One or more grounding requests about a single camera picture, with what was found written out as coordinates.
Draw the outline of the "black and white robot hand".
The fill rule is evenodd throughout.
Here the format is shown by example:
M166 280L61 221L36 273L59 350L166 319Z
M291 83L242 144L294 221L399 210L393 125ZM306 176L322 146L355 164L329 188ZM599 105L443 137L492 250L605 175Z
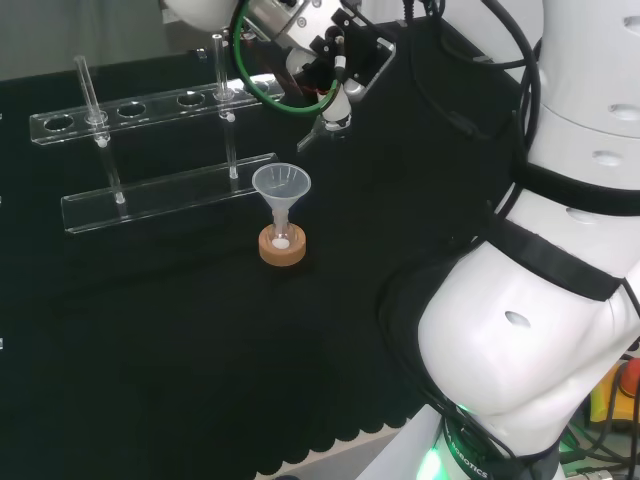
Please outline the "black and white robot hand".
M286 58L286 69L305 98L321 101L336 79L336 56L345 57L337 97L316 117L310 133L298 143L299 150L321 137L346 136L352 123L352 104L364 99L395 56L392 37L355 8L339 7L332 22L325 36L312 42L311 52L293 49Z

